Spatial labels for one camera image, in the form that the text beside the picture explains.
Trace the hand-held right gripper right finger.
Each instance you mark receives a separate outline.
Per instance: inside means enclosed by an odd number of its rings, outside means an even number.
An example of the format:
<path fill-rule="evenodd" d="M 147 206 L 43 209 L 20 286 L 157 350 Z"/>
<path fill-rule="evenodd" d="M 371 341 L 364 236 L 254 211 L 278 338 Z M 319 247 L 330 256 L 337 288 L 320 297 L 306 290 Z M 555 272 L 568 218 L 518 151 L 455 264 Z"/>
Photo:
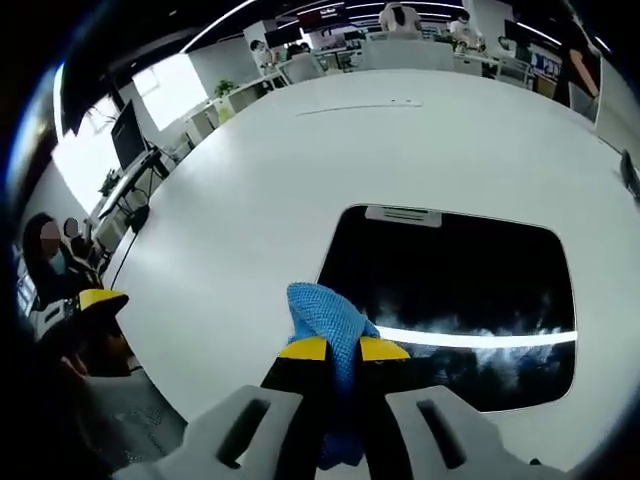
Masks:
<path fill-rule="evenodd" d="M 428 386 L 397 344 L 363 336 L 356 350 L 361 437 L 373 479 L 564 479 L 523 461 L 498 427 L 442 385 Z"/>

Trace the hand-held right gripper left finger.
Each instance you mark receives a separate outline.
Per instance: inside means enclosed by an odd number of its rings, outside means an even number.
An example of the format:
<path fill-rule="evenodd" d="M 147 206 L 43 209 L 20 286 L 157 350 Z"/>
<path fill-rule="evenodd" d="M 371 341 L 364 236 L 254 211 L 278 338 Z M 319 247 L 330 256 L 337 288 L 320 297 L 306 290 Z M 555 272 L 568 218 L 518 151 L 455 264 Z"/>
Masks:
<path fill-rule="evenodd" d="M 181 445 L 116 479 L 312 479 L 323 442 L 332 365 L 318 336 L 287 345 L 259 386 L 246 385 L 191 421 Z"/>

